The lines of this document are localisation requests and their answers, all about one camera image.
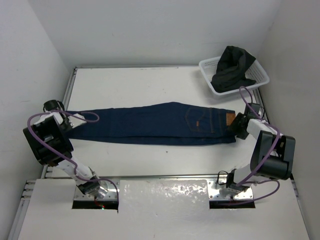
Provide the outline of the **dark blue denim trousers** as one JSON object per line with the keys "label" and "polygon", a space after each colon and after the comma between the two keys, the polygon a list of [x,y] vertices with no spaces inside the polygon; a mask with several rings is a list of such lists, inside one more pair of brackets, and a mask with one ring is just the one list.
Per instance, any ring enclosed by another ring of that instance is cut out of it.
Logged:
{"label": "dark blue denim trousers", "polygon": [[70,139],[135,145],[205,146],[232,144],[235,111],[167,102],[93,110],[99,116],[67,132]]}

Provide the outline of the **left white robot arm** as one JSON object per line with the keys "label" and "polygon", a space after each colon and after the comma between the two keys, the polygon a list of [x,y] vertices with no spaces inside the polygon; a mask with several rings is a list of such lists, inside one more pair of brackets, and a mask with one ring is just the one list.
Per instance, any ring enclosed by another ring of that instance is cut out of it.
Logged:
{"label": "left white robot arm", "polygon": [[95,119],[87,120],[79,113],[66,113],[63,103],[58,100],[45,102],[43,112],[44,114],[38,115],[40,118],[34,124],[29,119],[27,127],[23,129],[35,158],[41,165],[64,171],[74,179],[83,195],[97,198],[103,187],[94,171],[72,156],[74,148],[67,132],[85,123],[95,123],[99,116],[91,113]]}

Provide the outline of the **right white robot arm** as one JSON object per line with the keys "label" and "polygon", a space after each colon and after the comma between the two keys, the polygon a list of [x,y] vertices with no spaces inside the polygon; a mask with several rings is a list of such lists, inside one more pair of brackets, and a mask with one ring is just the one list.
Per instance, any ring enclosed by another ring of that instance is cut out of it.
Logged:
{"label": "right white robot arm", "polygon": [[233,169],[225,182],[216,180],[220,194],[233,198],[246,192],[251,185],[290,177],[296,148],[294,137],[283,135],[265,120],[243,113],[235,117],[229,130],[242,140],[251,135],[256,143],[249,164]]}

